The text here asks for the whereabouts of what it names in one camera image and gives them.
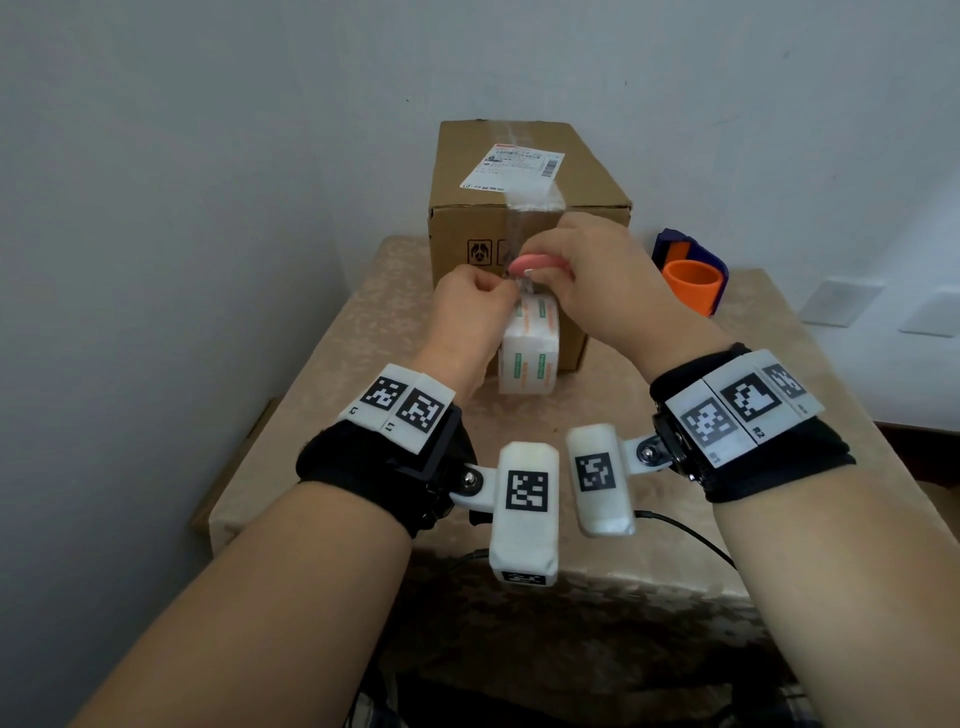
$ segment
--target black cable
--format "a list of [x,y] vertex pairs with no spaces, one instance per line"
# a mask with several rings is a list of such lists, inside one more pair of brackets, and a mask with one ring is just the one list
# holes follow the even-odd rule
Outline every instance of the black cable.
[[677,526],[680,530],[690,534],[693,538],[695,538],[701,544],[709,548],[711,551],[713,551],[713,553],[715,553],[721,559],[723,559],[728,564],[730,564],[734,569],[736,569],[736,564],[733,562],[733,559],[730,556],[725,554],[717,546],[712,544],[708,539],[701,536],[699,533],[694,531],[689,526],[684,525],[679,521],[674,521],[669,516],[664,516],[663,514],[660,514],[660,513],[654,513],[653,511],[634,511],[634,515],[639,519],[655,519],[656,521],[663,521],[663,522],[669,523],[670,525]]

